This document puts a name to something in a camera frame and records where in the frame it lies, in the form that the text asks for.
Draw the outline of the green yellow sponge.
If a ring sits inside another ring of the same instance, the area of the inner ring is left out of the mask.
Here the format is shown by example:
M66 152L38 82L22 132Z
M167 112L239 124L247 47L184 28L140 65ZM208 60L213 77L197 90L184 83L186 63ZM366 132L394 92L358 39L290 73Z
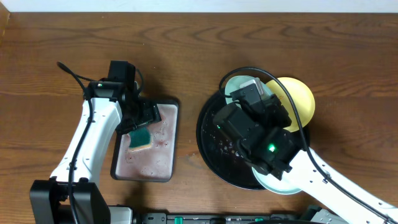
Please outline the green yellow sponge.
M130 151L140 151L143 149L148 149L152 146L152 135L147 128L137 129L129 133Z

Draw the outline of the light blue plate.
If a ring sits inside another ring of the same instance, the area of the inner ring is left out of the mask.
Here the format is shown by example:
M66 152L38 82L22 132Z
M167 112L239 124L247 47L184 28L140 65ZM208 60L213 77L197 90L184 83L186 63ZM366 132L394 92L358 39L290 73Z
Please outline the light blue plate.
M252 173L256 180L267 190L280 195L293 195L301 192L298 187L291 185L285 180L279 180L271 174L263 175L252 168Z
M254 77L247 76L247 75L238 75L238 76L235 76L235 77L229 79L226 84L226 87L224 89L225 95L229 95L237 87L237 82L239 80L246 81L246 80L250 80L252 78L254 78ZM227 105L233 102L232 98L225 98L225 101L226 101Z

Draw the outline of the yellow plate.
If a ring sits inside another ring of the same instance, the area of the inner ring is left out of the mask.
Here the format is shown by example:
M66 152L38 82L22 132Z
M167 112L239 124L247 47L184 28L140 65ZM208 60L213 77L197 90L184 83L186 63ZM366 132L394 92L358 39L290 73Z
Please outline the yellow plate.
M278 78L278 80L285 86L285 88L291 95L298 111L302 126L306 126L313 118L315 112L315 99L313 93L311 92L309 87L306 86L306 84L298 79L290 77L280 77ZM289 118L291 119L292 123L285 129L290 131L291 133L298 131L299 126L297 124L292 105L290 104L290 101L287 98L285 92L274 80L267 82L266 86L269 87L274 94L276 94L276 96L282 103L282 106L287 110L289 114Z

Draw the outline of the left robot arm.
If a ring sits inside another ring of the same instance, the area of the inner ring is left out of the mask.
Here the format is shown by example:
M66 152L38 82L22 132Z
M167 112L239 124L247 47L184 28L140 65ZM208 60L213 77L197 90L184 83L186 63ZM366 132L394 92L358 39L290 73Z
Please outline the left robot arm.
M63 159L47 180L35 180L30 202L36 223L132 223L129 207L109 206L98 188L113 134L121 137L161 120L157 103L135 83L91 81L80 122Z

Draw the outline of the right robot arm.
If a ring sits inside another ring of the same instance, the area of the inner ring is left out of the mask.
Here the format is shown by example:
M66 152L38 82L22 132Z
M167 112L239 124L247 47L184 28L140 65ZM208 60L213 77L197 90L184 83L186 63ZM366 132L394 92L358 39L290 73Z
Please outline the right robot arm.
M234 142L259 183L279 192L287 184L306 192L348 223L397 223L397 207L375 197L298 141L280 100L240 97L222 107L214 125Z

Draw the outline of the black rectangular soapy tray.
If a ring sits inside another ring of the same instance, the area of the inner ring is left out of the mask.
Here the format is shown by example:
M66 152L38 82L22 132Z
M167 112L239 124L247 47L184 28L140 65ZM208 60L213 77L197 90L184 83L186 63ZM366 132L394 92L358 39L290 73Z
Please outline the black rectangular soapy tray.
M157 102L162 121L147 128L152 135L152 146L140 151L130 151L128 134L118 134L111 165L111 177L115 180L167 182L174 168L178 129L177 100Z

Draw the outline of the round black serving tray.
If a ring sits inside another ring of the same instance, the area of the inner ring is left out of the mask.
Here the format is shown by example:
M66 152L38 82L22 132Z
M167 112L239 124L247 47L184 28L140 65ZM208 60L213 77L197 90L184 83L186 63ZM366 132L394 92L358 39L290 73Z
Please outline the round black serving tray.
M203 106L196 130L200 154L206 165L225 182L242 189L264 190L234 143L213 124L214 115L226 105L226 98L217 91Z

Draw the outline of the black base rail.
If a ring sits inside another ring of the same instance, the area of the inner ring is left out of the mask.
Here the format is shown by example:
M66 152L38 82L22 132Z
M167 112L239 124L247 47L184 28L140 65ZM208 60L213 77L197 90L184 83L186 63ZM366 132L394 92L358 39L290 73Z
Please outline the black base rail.
M308 223L297 215L203 215L137 213L132 224L245 224L245 223Z

